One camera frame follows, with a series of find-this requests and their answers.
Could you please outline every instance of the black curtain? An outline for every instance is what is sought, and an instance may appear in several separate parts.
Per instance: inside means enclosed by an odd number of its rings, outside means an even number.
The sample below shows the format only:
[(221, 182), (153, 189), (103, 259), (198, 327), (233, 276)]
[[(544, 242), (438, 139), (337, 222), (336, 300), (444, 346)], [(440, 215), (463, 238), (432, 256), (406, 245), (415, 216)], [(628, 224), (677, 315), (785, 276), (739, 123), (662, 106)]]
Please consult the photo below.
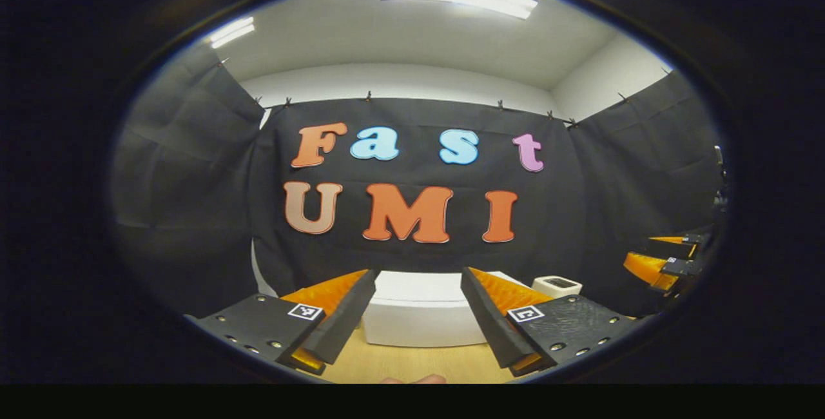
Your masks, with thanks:
[[(219, 66), (206, 44), (160, 70), (135, 100), (115, 150), (112, 199), (124, 258), (174, 310), (203, 317), (255, 293), (250, 242), (265, 281), (279, 295), (357, 269), (501, 270), (527, 284), (562, 275), (583, 294), (628, 315), (657, 298), (622, 263), (647, 237), (707, 228), (719, 170), (710, 114), (677, 72), (625, 102), (566, 128), (533, 113), (423, 99), (342, 99), (262, 109)], [(318, 166), (292, 168), (306, 126), (336, 122)], [(357, 159), (356, 134), (388, 126), (398, 156)], [(478, 158), (446, 164), (439, 136), (478, 135)], [(513, 138), (531, 134), (545, 163), (529, 172)], [(295, 231), (285, 220), (287, 181), (310, 184), (306, 217), (317, 219), (322, 182), (341, 184), (333, 228)], [(448, 243), (366, 240), (369, 184), (395, 184), (412, 204), (427, 186), (448, 187)], [(518, 195), (510, 242), (486, 243), (484, 195)]]
[(263, 114), (207, 44), (136, 98), (112, 160), (115, 234), (130, 269), (196, 317), (257, 290), (247, 179)]
[(628, 315), (659, 298), (622, 263), (647, 237), (707, 231), (720, 187), (712, 115), (679, 72), (569, 131), (586, 191), (583, 295)]

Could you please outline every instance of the table surface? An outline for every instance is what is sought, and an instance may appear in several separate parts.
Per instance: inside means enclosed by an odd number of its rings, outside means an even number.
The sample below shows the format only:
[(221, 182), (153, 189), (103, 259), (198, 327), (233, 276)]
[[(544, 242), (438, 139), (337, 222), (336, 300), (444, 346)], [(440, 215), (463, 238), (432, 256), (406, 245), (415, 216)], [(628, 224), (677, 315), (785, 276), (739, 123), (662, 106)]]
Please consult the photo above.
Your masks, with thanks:
[(489, 345), (407, 348), (369, 345), (362, 327), (353, 331), (335, 364), (318, 377), (336, 384), (379, 384), (392, 377), (404, 383), (430, 374), (448, 384), (503, 384), (514, 377), (498, 367)]

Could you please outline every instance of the finger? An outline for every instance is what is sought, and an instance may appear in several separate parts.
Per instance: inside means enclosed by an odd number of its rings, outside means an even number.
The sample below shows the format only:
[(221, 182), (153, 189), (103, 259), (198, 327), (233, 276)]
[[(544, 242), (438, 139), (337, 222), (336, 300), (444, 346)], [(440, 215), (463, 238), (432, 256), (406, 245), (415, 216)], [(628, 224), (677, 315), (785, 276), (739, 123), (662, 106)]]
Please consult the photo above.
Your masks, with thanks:
[(413, 382), (414, 384), (446, 384), (446, 378), (443, 378), (441, 375), (430, 374), (425, 378), (422, 378), (418, 382)]

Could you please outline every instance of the orange soft pad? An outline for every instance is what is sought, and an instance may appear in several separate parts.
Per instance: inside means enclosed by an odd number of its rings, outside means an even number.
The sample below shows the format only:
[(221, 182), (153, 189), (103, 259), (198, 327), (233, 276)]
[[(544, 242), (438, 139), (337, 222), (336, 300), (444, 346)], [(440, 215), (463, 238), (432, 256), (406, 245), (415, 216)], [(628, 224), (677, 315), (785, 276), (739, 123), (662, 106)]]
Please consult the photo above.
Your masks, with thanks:
[(683, 243), (683, 237), (650, 237), (651, 240), (660, 242)]
[[(280, 297), (280, 299), (288, 302), (294, 302), (295, 304), (309, 304), (312, 306), (322, 307), (324, 309), (324, 314), (326, 314), (324, 320), (326, 320), (327, 317), (330, 317), (333, 313), (335, 313), (335, 310), (338, 309), (338, 305), (341, 304), (341, 300), (347, 296), (347, 293), (350, 292), (353, 285), (358, 282), (359, 278), (362, 278), (362, 276), (366, 274), (367, 270), (368, 269), (363, 269), (351, 274), (331, 278), (320, 284), (313, 285), (312, 287), (306, 287), (306, 289), (301, 289), (297, 292), (292, 292), (289, 295), (284, 295)], [(298, 348), (295, 353), (292, 354), (292, 357), (295, 358), (295, 360), (312, 366), (315, 369), (320, 369), (321, 366), (324, 365), (324, 361), (319, 360), (304, 348)]]
[(625, 268), (637, 278), (641, 278), (648, 284), (653, 284), (659, 279), (659, 272), (665, 266), (666, 262), (668, 261), (661, 260), (660, 258), (628, 253), (627, 258), (625, 258)]
[(542, 304), (553, 299), (544, 293), (510, 282), (506, 278), (496, 277), (474, 268), (469, 268), (469, 270), (487, 291), (487, 295), (490, 296), (498, 311), (501, 311), (502, 316), (506, 316), (507, 311), (511, 309)]

